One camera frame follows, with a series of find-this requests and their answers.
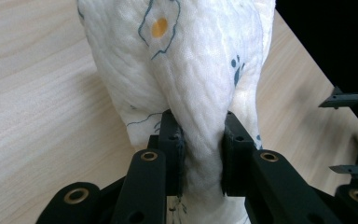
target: light wood grain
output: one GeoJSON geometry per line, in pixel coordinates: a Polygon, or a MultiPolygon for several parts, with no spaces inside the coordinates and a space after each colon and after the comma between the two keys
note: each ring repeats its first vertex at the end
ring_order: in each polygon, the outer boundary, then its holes
{"type": "MultiPolygon", "coordinates": [[[[317,105],[332,90],[277,14],[258,89],[264,147],[312,186],[333,193],[348,176],[328,165],[356,156],[358,121],[317,105]]],[[[0,223],[34,223],[64,186],[104,188],[133,149],[97,75],[75,0],[0,0],[0,223]]]]}

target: yellow circle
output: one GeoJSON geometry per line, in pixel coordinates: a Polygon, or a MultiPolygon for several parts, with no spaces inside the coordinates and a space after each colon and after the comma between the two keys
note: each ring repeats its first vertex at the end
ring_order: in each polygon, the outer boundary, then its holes
{"type": "Polygon", "coordinates": [[[165,18],[160,18],[153,23],[152,27],[152,36],[155,38],[159,38],[164,36],[165,32],[168,29],[168,22],[165,18]]]}

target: wrinkled white fabric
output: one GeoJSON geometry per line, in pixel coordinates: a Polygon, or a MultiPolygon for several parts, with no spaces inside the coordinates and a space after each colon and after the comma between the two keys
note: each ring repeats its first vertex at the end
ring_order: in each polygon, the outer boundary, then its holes
{"type": "Polygon", "coordinates": [[[146,147],[169,108],[184,131],[184,195],[169,199],[169,223],[247,220],[244,199],[222,195],[220,143],[230,109],[261,147],[255,93],[274,6],[273,0],[78,0],[99,74],[134,147],[146,147]]]}

